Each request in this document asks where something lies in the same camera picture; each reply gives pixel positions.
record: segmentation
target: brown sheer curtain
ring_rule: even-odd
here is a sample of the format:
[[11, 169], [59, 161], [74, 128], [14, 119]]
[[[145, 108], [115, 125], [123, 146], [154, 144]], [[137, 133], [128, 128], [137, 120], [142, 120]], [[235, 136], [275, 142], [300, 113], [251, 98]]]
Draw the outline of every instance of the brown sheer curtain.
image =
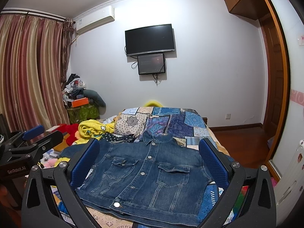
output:
[[61, 64], [60, 64], [60, 81], [61, 89], [63, 90], [67, 82], [67, 66], [70, 60], [71, 41], [75, 31], [73, 27], [73, 19], [67, 18], [63, 23], [61, 37]]
[[63, 23], [0, 15], [0, 113], [11, 131], [68, 123], [60, 87]]

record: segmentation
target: screw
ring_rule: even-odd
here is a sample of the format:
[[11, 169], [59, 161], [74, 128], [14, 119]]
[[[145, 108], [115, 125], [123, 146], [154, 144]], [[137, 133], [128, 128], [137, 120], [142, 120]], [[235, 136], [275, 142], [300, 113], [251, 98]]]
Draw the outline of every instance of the screw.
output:
[[59, 163], [60, 168], [64, 168], [64, 167], [66, 167], [66, 165], [67, 165], [67, 162], [65, 162], [65, 161], [62, 161]]
[[233, 162], [232, 162], [232, 166], [233, 166], [234, 168], [239, 168], [239, 167], [240, 167], [240, 163], [239, 163], [239, 162], [236, 162], [236, 161], [233, 161]]
[[262, 169], [263, 171], [267, 171], [267, 166], [266, 166], [266, 165], [262, 165], [262, 166], [261, 166], [261, 169]]
[[32, 167], [32, 170], [35, 171], [35, 170], [37, 170], [38, 168], [39, 168], [38, 165], [34, 165], [34, 166]]

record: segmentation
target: green patterned cloth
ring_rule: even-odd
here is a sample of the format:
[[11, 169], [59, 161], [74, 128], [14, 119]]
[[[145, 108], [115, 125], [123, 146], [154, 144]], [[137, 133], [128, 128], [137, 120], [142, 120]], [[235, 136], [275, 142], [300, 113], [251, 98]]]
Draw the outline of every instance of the green patterned cloth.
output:
[[96, 105], [85, 104], [79, 107], [67, 109], [70, 123], [80, 123], [89, 119], [96, 119], [99, 117], [99, 110]]

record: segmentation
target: yellow blanket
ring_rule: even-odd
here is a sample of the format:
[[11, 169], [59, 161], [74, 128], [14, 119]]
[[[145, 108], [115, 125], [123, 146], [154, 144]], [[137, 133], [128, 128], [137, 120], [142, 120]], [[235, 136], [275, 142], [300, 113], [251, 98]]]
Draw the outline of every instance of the yellow blanket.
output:
[[83, 121], [78, 126], [80, 139], [75, 141], [77, 144], [87, 143], [90, 138], [100, 140], [105, 132], [114, 132], [114, 123], [103, 124], [96, 120]]

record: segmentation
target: television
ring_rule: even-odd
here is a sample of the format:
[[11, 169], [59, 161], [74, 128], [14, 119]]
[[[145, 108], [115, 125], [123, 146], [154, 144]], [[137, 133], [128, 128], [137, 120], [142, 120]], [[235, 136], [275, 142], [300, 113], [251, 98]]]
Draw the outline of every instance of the television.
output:
[[163, 53], [139, 55], [138, 74], [161, 74], [165, 73], [165, 56]]
[[175, 51], [172, 25], [157, 25], [125, 31], [126, 55]]

